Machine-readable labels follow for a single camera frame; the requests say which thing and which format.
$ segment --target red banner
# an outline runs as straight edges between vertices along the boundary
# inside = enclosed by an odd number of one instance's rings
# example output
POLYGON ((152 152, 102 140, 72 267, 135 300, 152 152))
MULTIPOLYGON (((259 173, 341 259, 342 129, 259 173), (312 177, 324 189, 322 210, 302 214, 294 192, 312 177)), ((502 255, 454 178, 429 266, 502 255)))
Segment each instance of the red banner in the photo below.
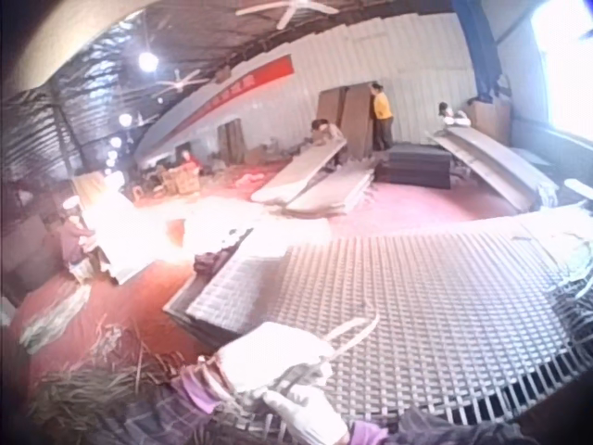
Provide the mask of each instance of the red banner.
POLYGON ((177 125, 177 127, 175 127, 173 131, 167 134, 163 139, 161 139, 158 144, 162 145, 166 142, 169 142, 174 136, 181 133, 183 130, 187 129, 192 124, 196 123, 204 116, 214 111, 216 108, 219 108, 227 102, 236 99, 238 96, 243 95, 248 91, 255 90, 266 83, 282 79, 283 77, 294 73, 295 68, 293 67, 293 61, 290 56, 277 58, 276 60, 249 72, 241 79, 232 83, 230 86, 227 86, 224 90, 219 92, 208 102, 198 108, 194 114, 177 125))

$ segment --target ceiling fan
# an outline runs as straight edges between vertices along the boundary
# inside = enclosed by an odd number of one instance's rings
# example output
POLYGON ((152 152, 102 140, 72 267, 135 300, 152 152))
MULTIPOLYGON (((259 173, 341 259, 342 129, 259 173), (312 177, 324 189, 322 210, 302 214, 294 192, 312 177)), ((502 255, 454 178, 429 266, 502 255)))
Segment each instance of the ceiling fan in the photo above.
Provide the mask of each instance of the ceiling fan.
POLYGON ((285 0, 283 2, 272 2, 266 5, 257 5, 246 7, 236 11, 237 16, 244 16, 245 14, 253 14, 254 12, 267 11, 268 9, 275 9, 277 7, 286 7, 286 12, 278 22, 276 29, 278 31, 286 28, 290 19, 295 15, 297 9, 312 9, 314 11, 322 12, 323 14, 337 14, 340 12, 334 7, 323 5, 314 0, 285 0))
POLYGON ((187 85, 196 85, 196 84, 200 84, 200 83, 210 82, 210 79, 194 79, 195 76, 197 76, 200 73, 200 71, 201 71, 200 69, 193 70, 188 75, 186 75, 184 78, 181 78, 181 75, 179 74, 179 70, 175 70, 175 81, 174 82, 172 82, 172 81, 158 81, 158 82, 156 82, 156 85, 165 85, 165 86, 167 86, 167 88, 154 94, 153 97, 158 97, 160 95, 164 95, 165 93, 167 93, 170 90, 177 90, 177 93, 181 93, 183 91, 183 88, 185 88, 187 85))
POLYGON ((155 114, 154 116, 151 116, 150 118, 144 120, 142 114, 140 114, 140 111, 138 111, 138 124, 136 125, 136 128, 144 127, 145 125, 148 125, 149 123, 156 121, 158 119, 158 116, 158 114, 155 114))

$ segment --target box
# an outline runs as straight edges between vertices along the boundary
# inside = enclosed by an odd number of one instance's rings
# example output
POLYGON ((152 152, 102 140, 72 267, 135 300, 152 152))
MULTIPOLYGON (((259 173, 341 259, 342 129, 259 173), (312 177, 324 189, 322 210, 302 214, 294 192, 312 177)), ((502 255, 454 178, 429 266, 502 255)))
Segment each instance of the box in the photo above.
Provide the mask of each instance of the box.
POLYGON ((476 100, 466 108, 466 113, 476 130, 504 146, 511 145, 510 101, 495 97, 492 104, 487 104, 476 100))

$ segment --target seated worker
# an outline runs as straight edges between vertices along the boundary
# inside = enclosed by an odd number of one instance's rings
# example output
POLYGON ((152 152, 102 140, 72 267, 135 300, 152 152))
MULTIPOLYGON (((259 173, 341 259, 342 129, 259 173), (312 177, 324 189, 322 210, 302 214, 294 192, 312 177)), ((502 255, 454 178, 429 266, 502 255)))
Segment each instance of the seated worker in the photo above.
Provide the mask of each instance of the seated worker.
POLYGON ((190 153, 189 150, 185 149, 182 151, 182 164, 181 165, 193 165, 196 170, 202 168, 202 164, 200 161, 197 160, 194 155, 190 153))
POLYGON ((463 111, 454 113, 453 108, 451 108, 446 102, 441 102, 438 104, 438 115, 443 118, 443 123, 445 123, 446 127, 450 125, 456 125, 459 127, 472 126, 472 121, 470 121, 470 119, 467 117, 467 114, 465 114, 463 111))
POLYGON ((315 146, 322 146, 327 141, 335 139, 345 139, 337 125, 330 123, 327 119, 313 121, 311 123, 311 135, 315 146))
POLYGON ((93 236, 95 231, 82 225, 78 202, 78 197, 72 197, 64 202, 64 225, 60 230, 60 243, 62 260, 66 263, 69 271, 79 281, 83 281, 92 276, 92 265, 82 247, 87 241, 86 238, 93 236))

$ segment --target blue pillar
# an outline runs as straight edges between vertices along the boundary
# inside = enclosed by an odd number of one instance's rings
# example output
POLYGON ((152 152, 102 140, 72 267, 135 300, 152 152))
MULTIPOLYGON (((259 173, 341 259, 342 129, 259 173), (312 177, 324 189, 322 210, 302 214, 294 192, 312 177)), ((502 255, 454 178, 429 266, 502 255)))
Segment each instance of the blue pillar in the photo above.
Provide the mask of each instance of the blue pillar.
POLYGON ((470 50, 478 98, 491 102, 490 90, 496 86, 502 68, 482 4, 478 0, 452 0, 452 5, 470 50))

